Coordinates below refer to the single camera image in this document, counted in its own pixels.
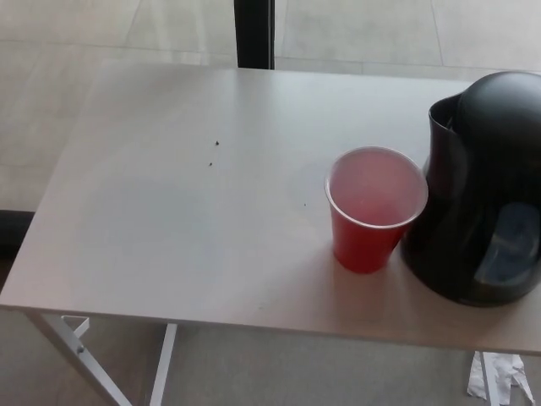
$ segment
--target red plastic cup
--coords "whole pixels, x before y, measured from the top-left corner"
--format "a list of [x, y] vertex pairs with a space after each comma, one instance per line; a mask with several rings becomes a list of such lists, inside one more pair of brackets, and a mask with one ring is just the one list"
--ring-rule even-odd
[[338, 158], [325, 180], [325, 192], [331, 203], [335, 257], [357, 273], [385, 265], [429, 197], [417, 165], [378, 146]]

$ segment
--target white table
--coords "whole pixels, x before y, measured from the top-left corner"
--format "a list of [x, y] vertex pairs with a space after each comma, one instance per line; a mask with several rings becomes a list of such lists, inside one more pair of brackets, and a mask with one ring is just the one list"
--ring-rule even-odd
[[429, 107], [466, 87], [107, 63], [0, 305], [25, 312], [122, 405], [59, 315], [170, 323], [151, 404], [161, 401], [176, 325], [187, 321], [541, 354], [539, 288], [476, 309], [427, 289], [398, 255], [359, 276], [331, 253], [323, 178], [333, 159], [383, 145], [423, 164]]

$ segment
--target paper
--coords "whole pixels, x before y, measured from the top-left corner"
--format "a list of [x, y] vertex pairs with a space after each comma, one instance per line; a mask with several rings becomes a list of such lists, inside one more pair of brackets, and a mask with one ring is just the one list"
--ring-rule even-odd
[[[522, 389], [532, 405], [535, 405], [532, 391], [527, 384], [524, 363], [516, 354], [495, 354], [485, 353], [487, 362], [491, 362], [495, 368], [496, 386], [500, 395], [500, 404], [507, 405], [511, 401], [511, 385]], [[470, 380], [467, 384], [467, 394], [478, 398], [486, 399], [484, 391], [483, 370], [481, 369], [481, 360], [479, 352], [473, 356], [472, 369], [470, 371]]]

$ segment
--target gray floor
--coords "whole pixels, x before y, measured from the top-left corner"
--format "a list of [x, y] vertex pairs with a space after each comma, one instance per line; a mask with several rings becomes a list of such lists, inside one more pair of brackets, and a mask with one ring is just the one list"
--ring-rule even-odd
[[[462, 80], [541, 71], [540, 13], [539, 0], [276, 0], [276, 66]], [[0, 1], [0, 209], [36, 209], [105, 58], [235, 66], [232, 0]], [[145, 404], [163, 332], [92, 319], [85, 342]], [[465, 395], [471, 357], [181, 327], [164, 404], [481, 405]], [[541, 359], [525, 363], [539, 400]], [[0, 311], [0, 404], [101, 401], [21, 314]], [[525, 404], [518, 391], [513, 404]]]

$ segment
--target metal table leg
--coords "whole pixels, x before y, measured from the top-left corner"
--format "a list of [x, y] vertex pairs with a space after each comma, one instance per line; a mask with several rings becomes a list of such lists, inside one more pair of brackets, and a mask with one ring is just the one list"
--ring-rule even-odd
[[[117, 384], [79, 340], [80, 335], [90, 325], [88, 320], [84, 321], [74, 332], [60, 315], [45, 315], [29, 311], [26, 313], [26, 316], [107, 404], [131, 406], [131, 403], [120, 391]], [[161, 349], [160, 363], [150, 398], [151, 406], [159, 406], [161, 404], [176, 331], [176, 325], [167, 325], [166, 335]]]

